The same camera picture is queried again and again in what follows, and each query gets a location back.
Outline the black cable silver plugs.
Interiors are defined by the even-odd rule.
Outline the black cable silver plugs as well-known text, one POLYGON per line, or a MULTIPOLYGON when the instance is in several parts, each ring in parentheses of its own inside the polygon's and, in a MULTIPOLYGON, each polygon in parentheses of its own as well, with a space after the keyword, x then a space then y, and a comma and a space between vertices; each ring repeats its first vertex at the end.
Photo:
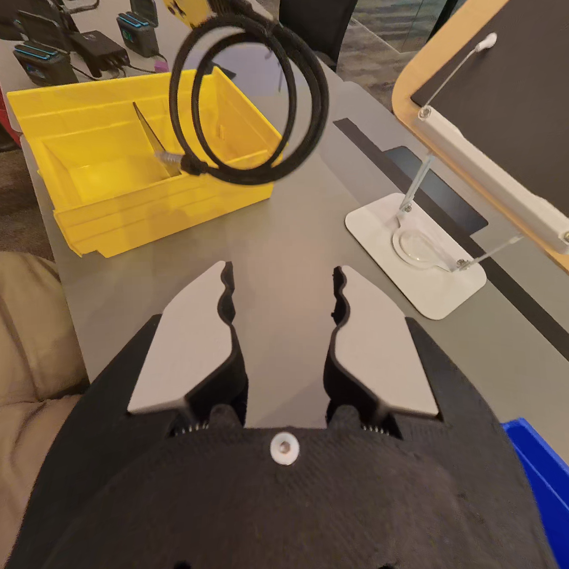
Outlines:
POLYGON ((255 10, 250 1, 164 1, 166 8, 188 28, 170 70, 168 110, 174 135, 183 154, 163 152, 160 160, 176 163, 189 175, 211 175, 213 178, 239 186, 261 186, 279 181, 296 171, 316 149, 325 130, 330 113, 330 90, 324 69, 308 44, 277 19, 255 10), (197 141, 214 166, 201 160, 187 142, 180 121, 179 87, 183 67, 196 44, 210 32, 234 28, 238 32, 223 37, 202 56, 195 70, 191 90, 191 118, 197 141), (245 43, 264 45, 276 56, 281 66, 288 92, 287 122, 281 141, 273 154, 259 166, 238 169, 224 163, 211 149, 200 118, 199 98, 205 72, 214 58, 229 47, 245 43), (293 65, 305 79, 311 95, 311 115, 307 131, 295 150, 278 162, 288 144, 296 122, 298 94, 293 65))

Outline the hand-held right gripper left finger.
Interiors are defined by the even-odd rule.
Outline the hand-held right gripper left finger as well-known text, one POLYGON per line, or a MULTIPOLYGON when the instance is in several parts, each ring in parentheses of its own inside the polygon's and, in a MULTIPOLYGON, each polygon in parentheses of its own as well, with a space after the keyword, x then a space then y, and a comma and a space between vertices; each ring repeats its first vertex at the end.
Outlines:
POLYGON ((174 410, 206 423, 230 405, 245 423, 249 381, 233 325, 233 264, 219 261, 190 282, 161 314, 127 406, 132 415, 174 410))

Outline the black office chair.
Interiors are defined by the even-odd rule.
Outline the black office chair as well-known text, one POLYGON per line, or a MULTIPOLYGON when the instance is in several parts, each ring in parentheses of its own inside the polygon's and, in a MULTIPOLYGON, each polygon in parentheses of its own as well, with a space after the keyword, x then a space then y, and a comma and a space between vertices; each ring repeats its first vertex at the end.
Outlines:
POLYGON ((281 1, 279 21, 301 37, 336 72, 357 1, 281 1))

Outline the black multiport charger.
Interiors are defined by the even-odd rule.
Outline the black multiport charger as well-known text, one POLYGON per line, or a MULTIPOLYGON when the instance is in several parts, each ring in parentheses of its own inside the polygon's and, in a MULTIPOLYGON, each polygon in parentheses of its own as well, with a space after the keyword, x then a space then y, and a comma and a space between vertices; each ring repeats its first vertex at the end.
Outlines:
POLYGON ((96 79, 102 78, 103 72, 130 66, 125 47, 98 30, 74 32, 70 34, 69 42, 96 79))

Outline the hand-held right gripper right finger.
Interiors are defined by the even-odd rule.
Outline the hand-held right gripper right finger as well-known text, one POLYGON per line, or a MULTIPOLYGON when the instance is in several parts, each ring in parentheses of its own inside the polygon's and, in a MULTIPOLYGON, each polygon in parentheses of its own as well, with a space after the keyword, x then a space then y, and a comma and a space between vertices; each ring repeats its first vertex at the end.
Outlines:
POLYGON ((437 419, 440 411, 402 310, 350 266, 333 270, 330 338, 323 385, 327 421, 352 406, 363 427, 382 427, 388 416, 437 419))

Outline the blue plastic bin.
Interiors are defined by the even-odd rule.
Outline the blue plastic bin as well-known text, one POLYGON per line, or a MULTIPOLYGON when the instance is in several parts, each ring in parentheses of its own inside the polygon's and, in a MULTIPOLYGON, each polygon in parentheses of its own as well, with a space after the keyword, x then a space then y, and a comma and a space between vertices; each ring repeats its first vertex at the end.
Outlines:
POLYGON ((568 466, 523 418, 502 423, 533 491, 560 568, 568 568, 568 466))

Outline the black battery pack blue stripe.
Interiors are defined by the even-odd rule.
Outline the black battery pack blue stripe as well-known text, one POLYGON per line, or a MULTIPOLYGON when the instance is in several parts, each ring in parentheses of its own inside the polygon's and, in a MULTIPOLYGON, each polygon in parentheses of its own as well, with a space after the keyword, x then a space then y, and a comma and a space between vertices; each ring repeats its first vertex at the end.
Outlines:
POLYGON ((155 1, 130 1, 131 12, 142 18, 154 28, 159 26, 158 10, 155 1))
POLYGON ((68 52, 28 40, 16 44, 13 54, 32 83, 39 87, 79 82, 68 52))
POLYGON ((120 12, 117 25, 128 49, 145 58, 159 55, 155 27, 146 18, 130 11, 120 12))

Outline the wooden book stand white base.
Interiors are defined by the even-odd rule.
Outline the wooden book stand white base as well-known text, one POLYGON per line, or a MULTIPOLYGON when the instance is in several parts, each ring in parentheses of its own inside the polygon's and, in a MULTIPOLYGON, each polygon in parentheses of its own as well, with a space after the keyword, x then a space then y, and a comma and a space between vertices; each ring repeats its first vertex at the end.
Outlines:
POLYGON ((568 1, 504 1, 409 96, 428 149, 405 194, 354 210, 345 226, 424 317, 441 320, 487 282, 481 266, 524 236, 568 257, 568 1), (418 205, 435 159, 521 230, 475 257, 418 205))

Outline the dark table hatch cover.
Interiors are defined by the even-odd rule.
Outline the dark table hatch cover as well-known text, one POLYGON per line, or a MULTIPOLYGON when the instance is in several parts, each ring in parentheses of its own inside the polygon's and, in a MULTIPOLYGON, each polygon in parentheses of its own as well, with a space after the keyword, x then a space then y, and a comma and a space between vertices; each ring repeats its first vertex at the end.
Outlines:
MULTIPOLYGON (((422 165, 420 160, 409 148, 399 146, 384 152, 405 175, 411 180, 422 165)), ((487 227, 487 220, 457 194, 433 170, 429 170, 423 179, 421 190, 437 204, 452 220, 470 236, 487 227)))

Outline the person's khaki trouser leg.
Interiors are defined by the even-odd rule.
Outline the person's khaki trouser leg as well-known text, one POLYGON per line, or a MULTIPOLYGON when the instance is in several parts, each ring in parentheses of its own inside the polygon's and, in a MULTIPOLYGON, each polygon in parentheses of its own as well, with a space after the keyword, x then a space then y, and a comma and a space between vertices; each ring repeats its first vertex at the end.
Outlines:
POLYGON ((59 273, 1 253, 1 568, 57 433, 89 387, 59 273))

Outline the dark desktop equipment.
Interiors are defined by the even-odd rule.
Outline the dark desktop equipment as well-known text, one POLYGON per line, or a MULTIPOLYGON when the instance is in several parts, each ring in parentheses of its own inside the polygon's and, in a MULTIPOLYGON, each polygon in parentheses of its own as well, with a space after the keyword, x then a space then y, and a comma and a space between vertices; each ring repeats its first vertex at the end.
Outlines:
POLYGON ((63 13, 53 1, 1 1, 1 40, 27 39, 70 53, 63 13))

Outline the yellow plastic bin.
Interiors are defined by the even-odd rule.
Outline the yellow plastic bin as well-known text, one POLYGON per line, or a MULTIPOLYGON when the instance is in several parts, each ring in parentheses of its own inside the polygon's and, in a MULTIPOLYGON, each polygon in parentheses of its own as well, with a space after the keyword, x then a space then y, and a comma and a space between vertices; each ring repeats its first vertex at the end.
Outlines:
POLYGON ((109 258, 269 199, 274 183, 237 186, 170 176, 134 105, 170 153, 170 74, 79 82, 7 94, 69 248, 109 258))

